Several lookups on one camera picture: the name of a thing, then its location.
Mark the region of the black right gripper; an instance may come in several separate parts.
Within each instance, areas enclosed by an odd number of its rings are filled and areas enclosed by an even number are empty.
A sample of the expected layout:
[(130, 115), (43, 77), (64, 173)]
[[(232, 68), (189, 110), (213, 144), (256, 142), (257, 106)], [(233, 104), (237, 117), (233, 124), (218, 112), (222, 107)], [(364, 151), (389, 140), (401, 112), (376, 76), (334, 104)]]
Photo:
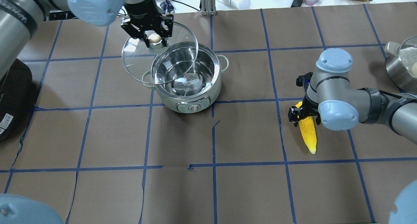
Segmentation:
[(311, 81), (313, 73), (308, 72), (302, 76), (298, 76), (296, 79), (296, 86), (303, 87), (304, 98), (300, 107), (291, 106), (288, 111), (288, 119), (296, 127), (298, 123), (306, 119), (309, 116), (316, 116), (315, 123), (321, 124), (321, 117), (318, 111), (318, 103), (314, 102), (307, 96), (307, 90)]

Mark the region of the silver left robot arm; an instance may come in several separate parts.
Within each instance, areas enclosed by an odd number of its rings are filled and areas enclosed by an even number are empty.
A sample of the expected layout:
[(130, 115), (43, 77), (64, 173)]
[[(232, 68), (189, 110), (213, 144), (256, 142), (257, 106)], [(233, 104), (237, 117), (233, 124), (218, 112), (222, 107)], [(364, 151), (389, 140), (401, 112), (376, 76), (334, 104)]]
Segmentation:
[(124, 9), (128, 18), (122, 28), (130, 37), (150, 46), (147, 31), (161, 36), (163, 45), (172, 36), (173, 15), (163, 15), (155, 0), (1, 0), (0, 73), (5, 76), (41, 22), (52, 11), (70, 11), (95, 26), (107, 26)]

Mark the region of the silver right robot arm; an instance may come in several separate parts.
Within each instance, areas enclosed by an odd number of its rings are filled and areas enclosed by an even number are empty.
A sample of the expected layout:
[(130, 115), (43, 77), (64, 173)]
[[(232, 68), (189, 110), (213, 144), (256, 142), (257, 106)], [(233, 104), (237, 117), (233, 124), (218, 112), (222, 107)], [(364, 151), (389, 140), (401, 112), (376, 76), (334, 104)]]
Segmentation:
[(297, 126), (302, 119), (317, 116), (317, 124), (333, 131), (350, 130), (359, 123), (383, 124), (415, 141), (416, 95), (354, 89), (348, 76), (352, 65), (353, 57), (344, 49), (323, 51), (314, 72), (296, 79), (296, 85), (304, 88), (304, 99), (300, 107), (290, 107), (289, 121)]

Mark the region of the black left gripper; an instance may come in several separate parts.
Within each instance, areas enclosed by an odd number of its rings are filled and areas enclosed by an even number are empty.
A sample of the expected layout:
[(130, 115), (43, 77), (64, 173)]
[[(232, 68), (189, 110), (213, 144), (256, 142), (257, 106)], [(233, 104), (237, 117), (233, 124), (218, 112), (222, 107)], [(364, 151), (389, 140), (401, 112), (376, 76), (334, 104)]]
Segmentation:
[(124, 8), (128, 18), (123, 18), (121, 28), (133, 39), (147, 41), (146, 31), (155, 31), (161, 36), (161, 43), (167, 46), (167, 39), (173, 32), (173, 15), (162, 15), (155, 0), (125, 0)]

